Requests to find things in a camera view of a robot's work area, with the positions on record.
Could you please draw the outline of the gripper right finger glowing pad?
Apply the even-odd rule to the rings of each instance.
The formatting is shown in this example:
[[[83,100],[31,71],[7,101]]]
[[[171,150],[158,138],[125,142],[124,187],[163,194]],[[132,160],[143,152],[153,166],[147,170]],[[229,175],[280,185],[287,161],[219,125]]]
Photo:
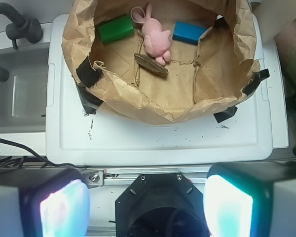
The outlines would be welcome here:
[[[215,163],[203,205],[214,237],[296,237],[296,161]]]

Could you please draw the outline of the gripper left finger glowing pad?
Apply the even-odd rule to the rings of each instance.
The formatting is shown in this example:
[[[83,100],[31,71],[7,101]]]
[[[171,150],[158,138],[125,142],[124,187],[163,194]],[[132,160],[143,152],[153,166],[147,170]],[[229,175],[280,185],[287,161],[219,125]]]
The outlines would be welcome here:
[[[0,237],[84,237],[90,194],[74,168],[0,168]]]

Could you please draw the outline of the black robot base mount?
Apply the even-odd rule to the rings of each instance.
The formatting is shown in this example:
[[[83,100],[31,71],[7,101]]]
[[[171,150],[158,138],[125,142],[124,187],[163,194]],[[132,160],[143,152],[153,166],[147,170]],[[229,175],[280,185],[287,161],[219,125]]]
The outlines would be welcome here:
[[[115,201],[118,237],[208,237],[203,193],[188,180],[135,180]]]

